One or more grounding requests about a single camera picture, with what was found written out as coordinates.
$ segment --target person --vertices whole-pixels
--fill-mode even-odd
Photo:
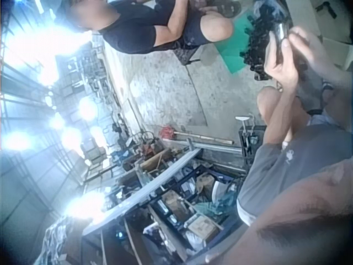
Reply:
[[[228,39],[233,34],[231,19],[205,7],[192,9],[189,0],[156,0],[154,9],[133,1],[62,0],[57,11],[60,23],[67,20],[80,30],[96,30],[114,49],[127,54],[148,54],[177,48],[193,49]],[[232,15],[241,10],[232,3]]]
[[[270,33],[265,71],[283,91],[265,87],[258,96],[264,143],[237,199],[249,227],[214,264],[353,264],[351,73],[335,67],[302,28],[293,28],[281,49],[278,65]],[[296,98],[294,52],[336,88],[321,115],[309,116]]]

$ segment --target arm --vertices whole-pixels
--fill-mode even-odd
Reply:
[[[308,61],[311,68],[336,88],[351,89],[351,73],[336,67],[318,37],[296,26],[291,29],[289,40]]]
[[[264,144],[281,144],[290,129],[295,93],[284,90],[268,124]]]
[[[176,0],[173,12],[167,26],[154,26],[156,42],[154,47],[178,40],[183,34],[186,17],[188,15],[189,0]]]
[[[265,72],[278,80],[283,86],[281,98],[266,128],[264,144],[281,144],[292,122],[292,105],[298,85],[298,71],[293,61],[293,52],[287,39],[282,42],[283,64],[277,65],[277,45],[273,32],[266,49]]]

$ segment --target bare leg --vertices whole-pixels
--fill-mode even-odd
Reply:
[[[234,26],[230,19],[217,12],[208,11],[201,18],[201,31],[207,40],[214,43],[231,37]]]
[[[274,87],[264,87],[258,94],[259,112],[266,125],[269,124],[280,97],[281,92]],[[310,115],[302,108],[302,104],[298,98],[293,102],[292,113],[292,125],[285,138],[286,142],[291,141],[293,135],[303,129],[310,119]]]

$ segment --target workshop floor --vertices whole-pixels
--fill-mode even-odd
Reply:
[[[122,112],[133,132],[158,132],[170,124],[180,130],[232,139],[242,126],[236,115],[254,114],[262,124],[256,95],[273,81],[258,82],[246,67],[230,74],[213,44],[195,54],[201,62],[182,66],[173,52],[126,55],[105,44],[106,59]],[[318,106],[319,90],[301,91],[306,109]]]

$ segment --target white object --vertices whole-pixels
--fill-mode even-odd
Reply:
[[[188,153],[186,153],[181,159],[177,160],[174,164],[172,164],[166,171],[160,174],[153,181],[143,186],[138,192],[128,197],[126,200],[124,200],[116,207],[110,209],[109,211],[106,211],[102,216],[101,221],[96,224],[90,224],[89,226],[87,226],[83,230],[82,235],[86,236],[94,232],[95,230],[108,224],[114,219],[124,215],[138,203],[144,201],[146,197],[148,197],[152,192],[154,192],[157,188],[163,185],[166,181],[171,179],[181,168],[183,168],[200,151],[201,149],[195,149],[193,151],[189,151]]]
[[[213,185],[213,190],[212,190],[212,202],[216,203],[218,199],[223,196],[228,188],[229,184],[223,184],[219,181],[215,182],[215,185]]]

